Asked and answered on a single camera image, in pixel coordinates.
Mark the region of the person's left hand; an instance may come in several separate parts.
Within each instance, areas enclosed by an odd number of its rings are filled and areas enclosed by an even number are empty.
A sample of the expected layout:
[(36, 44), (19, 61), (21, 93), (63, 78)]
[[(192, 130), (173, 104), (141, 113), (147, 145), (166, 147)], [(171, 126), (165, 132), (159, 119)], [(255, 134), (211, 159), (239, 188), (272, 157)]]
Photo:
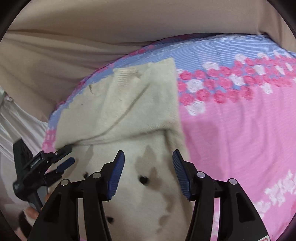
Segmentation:
[(27, 207), (23, 210), (23, 213), (25, 215), (25, 220), (30, 226), (33, 226), (35, 221), (37, 220), (37, 217), (39, 216), (40, 212), (38, 212), (33, 207)]

